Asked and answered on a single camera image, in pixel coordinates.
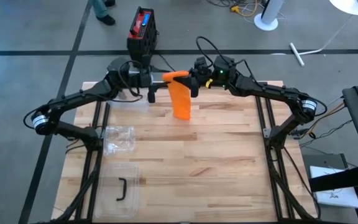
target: clear plastic container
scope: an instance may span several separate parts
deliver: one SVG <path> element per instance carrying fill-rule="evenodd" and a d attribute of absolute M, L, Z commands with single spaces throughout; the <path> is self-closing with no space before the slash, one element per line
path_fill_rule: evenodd
<path fill-rule="evenodd" d="M 133 126 L 109 126 L 104 135 L 105 156 L 119 152 L 131 152 L 135 148 L 135 131 Z"/>
<path fill-rule="evenodd" d="M 139 197 L 139 171 L 136 163 L 107 163 L 102 166 L 95 205 L 97 218 L 136 216 Z"/>

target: gray floor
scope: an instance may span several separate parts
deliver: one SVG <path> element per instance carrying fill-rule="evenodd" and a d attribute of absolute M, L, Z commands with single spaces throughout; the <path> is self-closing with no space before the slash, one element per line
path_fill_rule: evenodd
<path fill-rule="evenodd" d="M 0 1 L 0 50 L 71 50 L 87 0 Z M 228 9 L 204 0 L 117 0 L 110 9 L 117 24 L 102 25 L 90 12 L 80 50 L 125 50 L 126 37 L 136 7 L 155 9 L 160 31 L 158 49 L 196 49 L 195 37 L 205 35 L 221 49 L 317 49 L 347 18 L 328 1 L 287 0 L 273 32 L 262 32 Z M 358 49 L 358 17 L 329 46 Z M 246 58 L 258 80 L 283 80 L 287 86 L 330 102 L 341 90 L 358 85 L 358 54 L 308 55 L 301 68 L 293 55 L 232 55 Z M 84 81 L 98 81 L 118 56 L 77 56 L 66 93 L 77 91 Z M 176 69 L 189 69 L 197 55 L 166 55 Z M 17 223 L 38 158 L 42 136 L 22 124 L 26 112 L 56 97 L 69 56 L 0 56 L 0 223 Z M 166 68 L 154 57 L 156 67 Z M 74 111 L 62 120 L 72 122 Z M 323 133 L 350 119 L 346 110 L 325 119 Z M 47 221 L 53 209 L 67 141 L 54 137 L 31 222 Z M 303 154 L 344 153 L 358 166 L 358 137 L 348 124 L 329 138 L 304 147 Z M 357 223 L 353 211 L 323 207 L 323 220 Z"/>

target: jeans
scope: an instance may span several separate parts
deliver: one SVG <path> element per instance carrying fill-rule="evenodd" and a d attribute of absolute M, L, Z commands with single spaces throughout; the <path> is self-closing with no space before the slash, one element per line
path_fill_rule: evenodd
<path fill-rule="evenodd" d="M 109 13 L 107 11 L 107 7 L 104 5 L 106 0 L 92 0 L 93 10 L 98 18 L 102 18 L 107 16 Z"/>

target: clear plastic bag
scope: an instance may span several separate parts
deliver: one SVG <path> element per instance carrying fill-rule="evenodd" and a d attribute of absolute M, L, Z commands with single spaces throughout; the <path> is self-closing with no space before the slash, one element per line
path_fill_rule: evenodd
<path fill-rule="evenodd" d="M 133 126 L 109 126 L 104 135 L 105 156 L 115 153 L 130 152 L 135 148 L 135 131 Z"/>

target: yellow cable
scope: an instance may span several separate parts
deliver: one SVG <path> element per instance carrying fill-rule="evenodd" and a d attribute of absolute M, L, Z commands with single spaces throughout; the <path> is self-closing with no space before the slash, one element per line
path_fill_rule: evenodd
<path fill-rule="evenodd" d="M 254 10 L 251 12 L 251 14 L 249 15 L 244 15 L 243 13 L 240 12 L 240 7 L 239 6 L 233 6 L 230 8 L 230 11 L 237 13 L 238 15 L 242 15 L 244 17 L 251 17 L 255 14 L 256 10 L 258 9 L 258 0 L 255 0 L 255 7 Z"/>
<path fill-rule="evenodd" d="M 310 127 L 309 131 L 307 131 L 306 133 L 304 133 L 304 135 L 302 135 L 301 138 L 305 137 L 307 134 L 310 134 L 313 132 L 314 128 L 317 126 L 317 123 L 319 121 L 321 121 L 323 118 L 326 118 L 330 115 L 332 115 L 333 113 L 337 112 L 338 110 L 341 110 L 344 106 L 344 103 L 341 103 L 340 105 L 338 105 L 337 107 L 335 107 L 334 109 L 328 111 L 324 116 L 320 117 L 316 122 L 314 122 L 314 124 Z"/>

